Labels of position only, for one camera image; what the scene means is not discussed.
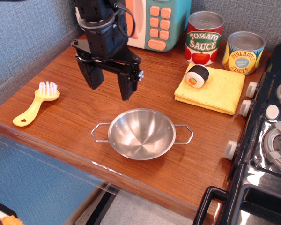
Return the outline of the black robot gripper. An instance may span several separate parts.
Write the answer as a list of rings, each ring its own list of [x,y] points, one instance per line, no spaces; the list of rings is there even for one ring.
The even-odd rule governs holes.
[[[129,100],[144,77],[141,59],[128,46],[128,38],[119,22],[82,22],[86,39],[75,39],[79,69],[93,90],[104,81],[103,71],[117,74],[121,98]]]

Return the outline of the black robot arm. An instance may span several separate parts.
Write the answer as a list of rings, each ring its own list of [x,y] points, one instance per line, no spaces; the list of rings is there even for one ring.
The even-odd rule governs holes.
[[[103,71],[115,73],[122,100],[128,100],[143,78],[141,59],[127,46],[135,33],[127,29],[126,13],[131,11],[118,0],[76,0],[75,6],[86,39],[76,39],[72,46],[87,84],[94,90],[104,81]]]

